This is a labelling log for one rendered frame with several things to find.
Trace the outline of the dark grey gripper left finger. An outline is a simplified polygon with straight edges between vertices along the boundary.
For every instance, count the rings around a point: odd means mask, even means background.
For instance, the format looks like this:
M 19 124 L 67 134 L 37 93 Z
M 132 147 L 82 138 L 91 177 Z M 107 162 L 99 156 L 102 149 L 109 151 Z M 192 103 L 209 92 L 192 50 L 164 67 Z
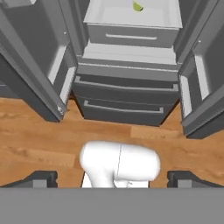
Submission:
M 24 179 L 11 182 L 3 188 L 52 188 L 58 187 L 58 173 L 56 171 L 34 171 Z

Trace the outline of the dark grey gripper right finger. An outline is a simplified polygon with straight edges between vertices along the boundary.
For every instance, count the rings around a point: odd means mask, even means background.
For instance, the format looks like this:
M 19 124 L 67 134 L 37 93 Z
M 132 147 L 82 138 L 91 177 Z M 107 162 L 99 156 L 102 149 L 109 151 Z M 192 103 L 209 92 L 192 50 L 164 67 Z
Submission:
M 221 185 L 198 178 L 191 171 L 168 171 L 167 187 L 171 188 L 203 188 L 221 187 Z

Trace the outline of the grey fridge door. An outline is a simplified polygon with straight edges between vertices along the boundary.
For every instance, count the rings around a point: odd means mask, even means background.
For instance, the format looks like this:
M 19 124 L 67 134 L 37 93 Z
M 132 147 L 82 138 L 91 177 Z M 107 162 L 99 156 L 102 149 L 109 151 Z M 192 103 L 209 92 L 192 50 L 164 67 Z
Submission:
M 202 1 L 178 72 L 183 132 L 192 139 L 224 130 L 224 0 Z
M 59 122 L 77 68 L 62 0 L 0 0 L 0 81 L 48 122 Z

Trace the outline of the grey fridge body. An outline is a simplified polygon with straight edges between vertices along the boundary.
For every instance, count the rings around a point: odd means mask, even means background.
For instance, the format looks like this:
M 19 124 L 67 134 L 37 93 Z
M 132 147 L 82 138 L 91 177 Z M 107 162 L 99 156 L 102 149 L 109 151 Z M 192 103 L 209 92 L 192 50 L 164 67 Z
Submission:
M 66 26 L 77 61 L 76 75 L 90 74 L 178 83 L 180 64 L 174 46 L 185 24 L 184 0 L 179 0 L 182 28 L 172 48 L 92 43 L 88 26 L 84 22 L 90 0 L 62 1 Z

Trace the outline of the pale grey fridge crisper drawer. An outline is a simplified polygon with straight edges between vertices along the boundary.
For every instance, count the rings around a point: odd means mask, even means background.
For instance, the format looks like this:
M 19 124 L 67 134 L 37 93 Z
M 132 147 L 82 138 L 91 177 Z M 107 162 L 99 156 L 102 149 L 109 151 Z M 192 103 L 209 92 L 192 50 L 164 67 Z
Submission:
M 182 28 L 179 0 L 90 0 L 84 22 L 96 44 L 172 48 Z M 157 37 L 157 40 L 108 38 L 105 34 Z

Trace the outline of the green lemon wedge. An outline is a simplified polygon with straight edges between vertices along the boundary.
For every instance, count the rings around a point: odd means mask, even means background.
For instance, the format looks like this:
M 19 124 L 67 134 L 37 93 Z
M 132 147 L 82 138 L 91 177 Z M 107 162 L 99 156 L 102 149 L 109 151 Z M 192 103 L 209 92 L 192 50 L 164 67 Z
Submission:
M 144 7 L 138 3 L 136 0 L 133 0 L 133 9 L 137 12 L 142 11 Z

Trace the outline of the white rounded object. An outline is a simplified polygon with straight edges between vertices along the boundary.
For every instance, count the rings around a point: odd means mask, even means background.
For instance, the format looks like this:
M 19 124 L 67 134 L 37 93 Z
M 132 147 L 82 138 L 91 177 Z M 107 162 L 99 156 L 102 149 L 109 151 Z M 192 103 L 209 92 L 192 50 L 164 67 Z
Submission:
M 116 182 L 154 181 L 160 173 L 159 155 L 152 149 L 129 143 L 89 141 L 80 151 L 80 166 L 93 188 L 116 188 Z

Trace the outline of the dark grey freezer drawer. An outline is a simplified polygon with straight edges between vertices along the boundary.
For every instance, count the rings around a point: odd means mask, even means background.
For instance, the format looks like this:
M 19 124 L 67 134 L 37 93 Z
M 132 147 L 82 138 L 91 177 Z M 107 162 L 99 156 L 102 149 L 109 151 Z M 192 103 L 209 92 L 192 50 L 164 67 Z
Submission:
M 83 114 L 83 117 L 85 119 L 113 122 L 113 123 L 160 126 L 173 109 L 172 104 L 145 104 L 145 103 L 122 102 L 122 101 L 107 101 L 80 96 L 77 96 L 76 99 L 80 107 L 81 113 Z M 159 109 L 159 107 L 163 107 L 164 113 L 163 114 L 125 113 L 125 112 L 109 111 L 106 109 L 86 108 L 83 106 L 83 102 L 85 100 L 89 101 L 91 104 L 94 105 L 114 107 L 119 109 L 157 110 Z
M 139 80 L 132 78 L 116 78 L 100 75 L 77 74 L 82 81 L 91 81 L 102 84 L 110 84 L 125 87 L 140 88 L 171 88 L 176 81 L 164 80 Z M 173 104 L 179 98 L 178 92 L 167 91 L 139 91 L 122 90 L 111 87 L 95 87 L 83 84 L 73 83 L 73 92 L 80 97 L 87 97 L 99 100 L 108 100 L 114 102 L 133 102 L 147 104 Z

